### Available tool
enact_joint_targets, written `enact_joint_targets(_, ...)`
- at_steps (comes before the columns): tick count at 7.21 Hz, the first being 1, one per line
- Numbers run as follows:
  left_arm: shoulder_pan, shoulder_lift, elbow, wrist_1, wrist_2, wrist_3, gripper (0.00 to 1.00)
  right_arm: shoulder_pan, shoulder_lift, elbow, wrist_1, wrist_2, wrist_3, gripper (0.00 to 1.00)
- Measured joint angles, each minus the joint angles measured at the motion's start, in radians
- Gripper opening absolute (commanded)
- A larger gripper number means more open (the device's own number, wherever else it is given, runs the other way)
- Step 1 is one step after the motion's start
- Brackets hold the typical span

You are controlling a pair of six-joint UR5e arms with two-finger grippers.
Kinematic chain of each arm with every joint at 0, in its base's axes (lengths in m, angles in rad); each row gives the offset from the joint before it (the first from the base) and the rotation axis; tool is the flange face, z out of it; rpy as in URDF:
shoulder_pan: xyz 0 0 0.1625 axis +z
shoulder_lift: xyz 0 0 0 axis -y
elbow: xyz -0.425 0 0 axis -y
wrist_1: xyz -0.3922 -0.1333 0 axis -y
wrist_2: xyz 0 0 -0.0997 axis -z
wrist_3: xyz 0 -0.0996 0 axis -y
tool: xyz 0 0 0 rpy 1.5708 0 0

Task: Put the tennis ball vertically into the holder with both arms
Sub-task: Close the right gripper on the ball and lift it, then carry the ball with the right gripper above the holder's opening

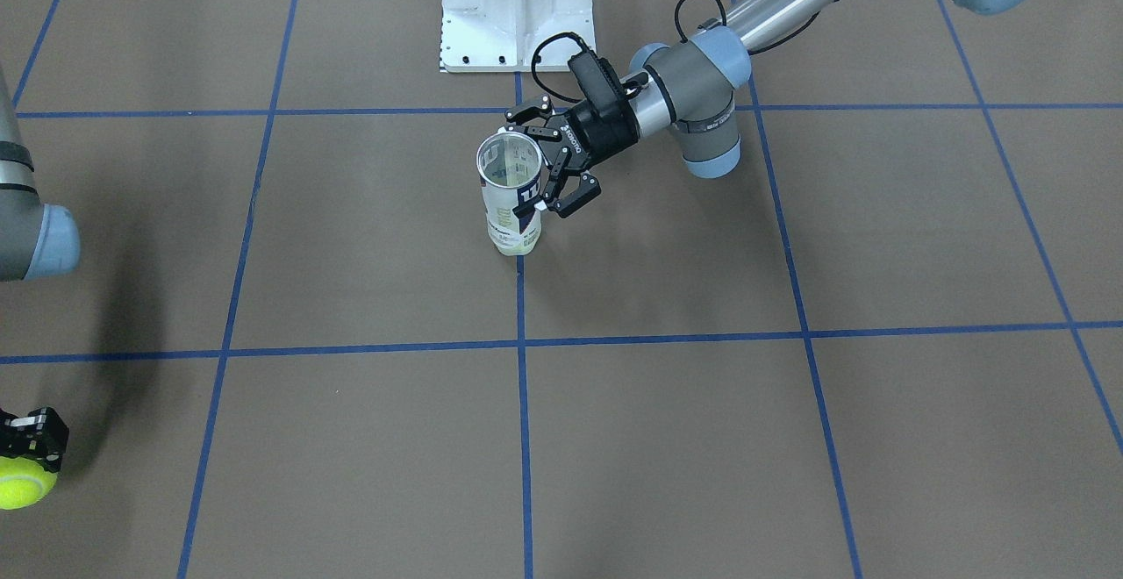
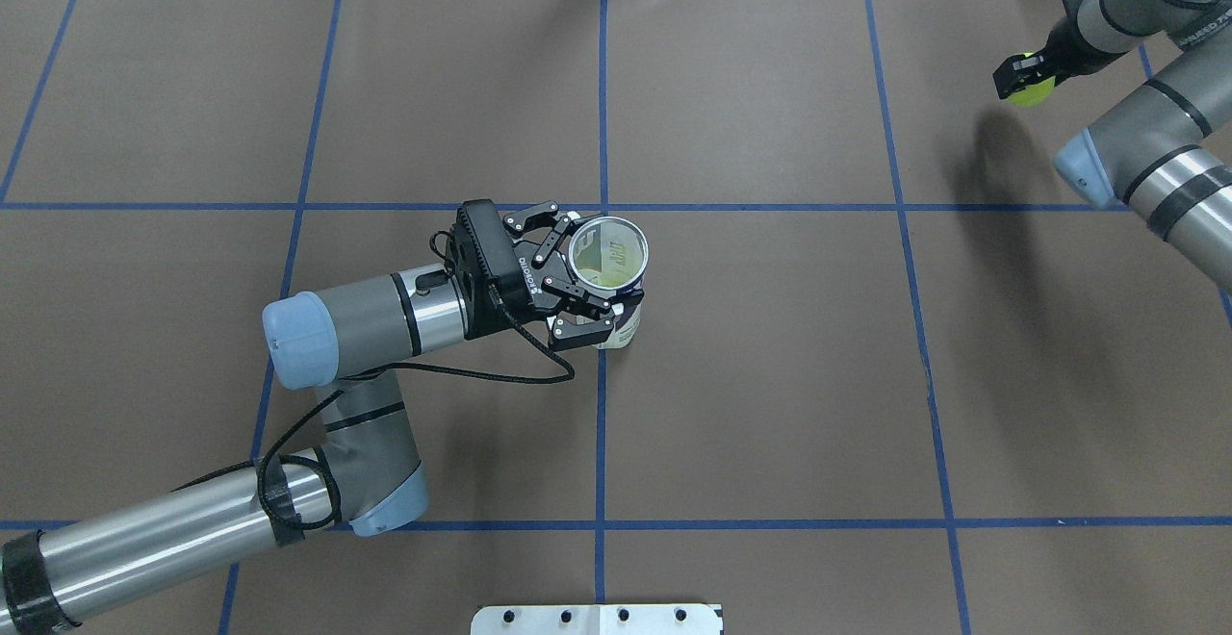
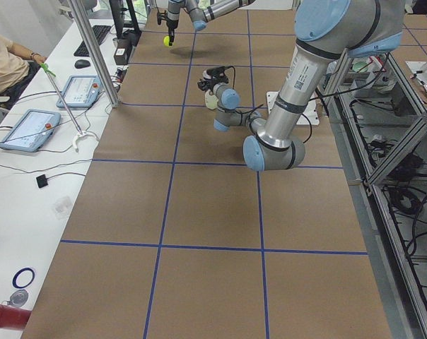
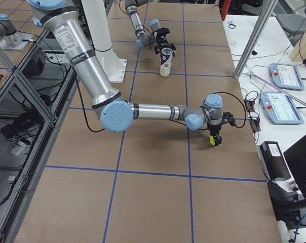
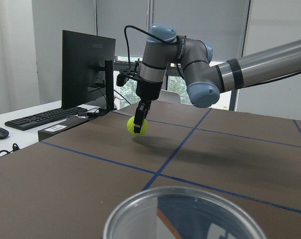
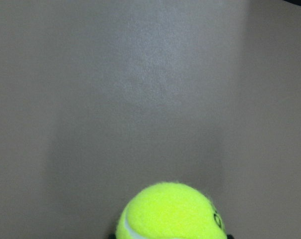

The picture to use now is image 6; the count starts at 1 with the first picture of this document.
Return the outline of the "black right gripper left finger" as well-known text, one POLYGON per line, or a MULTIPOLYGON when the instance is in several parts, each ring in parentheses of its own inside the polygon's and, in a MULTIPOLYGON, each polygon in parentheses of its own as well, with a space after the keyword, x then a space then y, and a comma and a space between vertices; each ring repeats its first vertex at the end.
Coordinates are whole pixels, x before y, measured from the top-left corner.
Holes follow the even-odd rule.
POLYGON ((116 239, 115 234, 110 234, 110 235, 108 236, 108 239, 116 239))

